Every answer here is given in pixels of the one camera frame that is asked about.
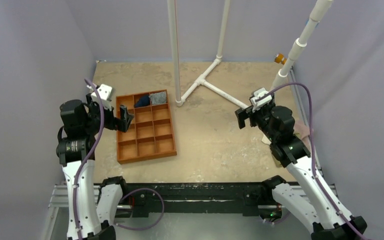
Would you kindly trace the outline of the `orange compartment tray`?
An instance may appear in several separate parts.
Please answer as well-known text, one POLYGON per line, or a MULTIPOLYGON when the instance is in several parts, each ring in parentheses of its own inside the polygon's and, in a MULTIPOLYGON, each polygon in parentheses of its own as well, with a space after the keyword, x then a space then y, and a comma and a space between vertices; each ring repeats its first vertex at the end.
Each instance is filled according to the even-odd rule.
POLYGON ((124 105, 134 115, 127 132, 117 132, 116 157, 119 164, 130 164, 177 155, 173 120, 166 89, 119 95, 117 105, 124 105), (135 108, 141 96, 165 91, 167 103, 135 108))

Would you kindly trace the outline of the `navy blue underwear white trim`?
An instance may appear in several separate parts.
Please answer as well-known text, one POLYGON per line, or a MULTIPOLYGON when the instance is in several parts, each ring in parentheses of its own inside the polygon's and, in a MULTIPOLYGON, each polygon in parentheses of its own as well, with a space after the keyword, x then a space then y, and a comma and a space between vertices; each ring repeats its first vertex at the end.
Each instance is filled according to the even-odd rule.
POLYGON ((151 99, 150 99, 150 96, 147 94, 147 95, 143 95, 141 96, 137 102, 134 104, 134 107, 135 108, 142 108, 142 107, 147 107, 151 104, 151 99))

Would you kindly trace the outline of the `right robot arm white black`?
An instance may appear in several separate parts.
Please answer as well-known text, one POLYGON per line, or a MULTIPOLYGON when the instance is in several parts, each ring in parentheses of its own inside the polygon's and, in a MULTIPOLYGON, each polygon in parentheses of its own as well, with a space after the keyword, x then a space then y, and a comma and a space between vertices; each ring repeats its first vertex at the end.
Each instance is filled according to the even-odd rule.
POLYGON ((312 154, 295 135, 292 110, 271 100, 254 110, 235 111, 238 127, 258 127, 270 140, 270 152, 297 181, 306 197, 296 193, 280 176, 263 182, 260 196, 268 204, 286 207, 309 231, 312 240, 361 240, 367 229, 362 216, 354 216, 330 189, 314 166, 312 154))

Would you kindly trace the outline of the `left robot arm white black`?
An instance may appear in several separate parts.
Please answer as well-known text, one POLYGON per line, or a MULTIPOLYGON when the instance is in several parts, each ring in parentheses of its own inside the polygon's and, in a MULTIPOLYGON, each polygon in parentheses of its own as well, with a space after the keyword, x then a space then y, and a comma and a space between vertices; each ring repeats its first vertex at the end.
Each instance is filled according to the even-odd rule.
POLYGON ((60 117, 63 126, 57 134, 56 154, 65 176, 68 197, 68 240, 115 240, 117 206, 129 199, 122 176, 106 178, 95 194, 93 174, 95 149, 103 129, 127 132, 134 115, 125 105, 118 110, 100 107, 90 94, 87 101, 73 99, 63 103, 60 117))

